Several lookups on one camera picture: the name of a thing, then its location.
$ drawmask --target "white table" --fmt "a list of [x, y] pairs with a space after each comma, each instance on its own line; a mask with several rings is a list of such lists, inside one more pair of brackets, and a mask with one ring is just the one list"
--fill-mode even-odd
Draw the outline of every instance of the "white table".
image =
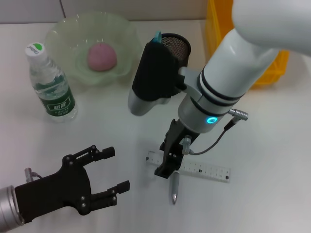
[[[189, 67], [206, 63], [202, 21], [135, 22], [144, 45], [155, 31], [179, 33], [192, 45]], [[311, 59], [291, 53], [287, 73], [274, 86], [251, 90], [236, 105], [250, 119], [196, 159], [231, 168], [231, 183], [182, 176], [177, 205], [169, 180], [146, 166], [159, 147], [183, 94], [147, 115], [127, 109], [128, 83], [83, 88], [71, 82], [79, 105], [70, 124], [49, 122], [28, 78], [24, 48], [43, 41], [53, 24], [0, 25], [0, 187], [25, 183], [24, 168], [56, 172], [62, 157], [90, 145], [114, 146], [116, 156], [86, 167], [92, 192], [130, 180], [118, 205], [80, 216], [63, 208], [16, 233], [309, 233], [311, 229]], [[225, 117], [192, 145], [201, 151], [221, 133]]]

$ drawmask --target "plastic bottle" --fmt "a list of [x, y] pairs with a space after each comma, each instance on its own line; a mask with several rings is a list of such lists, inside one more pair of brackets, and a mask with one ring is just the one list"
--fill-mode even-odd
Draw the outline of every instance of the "plastic bottle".
[[56, 122], [72, 120], [77, 106], [64, 72], [48, 57], [41, 43], [25, 49], [30, 64], [30, 81], [46, 112]]

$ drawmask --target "pen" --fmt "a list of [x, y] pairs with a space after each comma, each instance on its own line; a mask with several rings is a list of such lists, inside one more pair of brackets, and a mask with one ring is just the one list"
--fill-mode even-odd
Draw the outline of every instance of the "pen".
[[173, 205], [175, 205], [176, 201], [177, 201], [178, 187], [179, 187], [179, 172], [175, 171], [172, 175], [172, 202], [173, 202]]

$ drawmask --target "pink ball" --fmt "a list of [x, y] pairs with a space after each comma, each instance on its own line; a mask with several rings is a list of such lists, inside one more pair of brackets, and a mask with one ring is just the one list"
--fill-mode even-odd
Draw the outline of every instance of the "pink ball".
[[109, 70], [117, 64], [117, 55], [107, 43], [97, 43], [89, 49], [87, 63], [96, 71]]

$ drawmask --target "green glass bowl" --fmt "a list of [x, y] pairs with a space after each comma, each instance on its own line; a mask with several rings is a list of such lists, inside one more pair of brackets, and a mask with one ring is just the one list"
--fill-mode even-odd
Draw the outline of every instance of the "green glass bowl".
[[[108, 71], [88, 67], [89, 48], [106, 42], [117, 54], [117, 65]], [[68, 78], [87, 85], [108, 83], [128, 75], [142, 47], [135, 26], [111, 13], [90, 12], [58, 22], [46, 35], [49, 56], [64, 70]]]

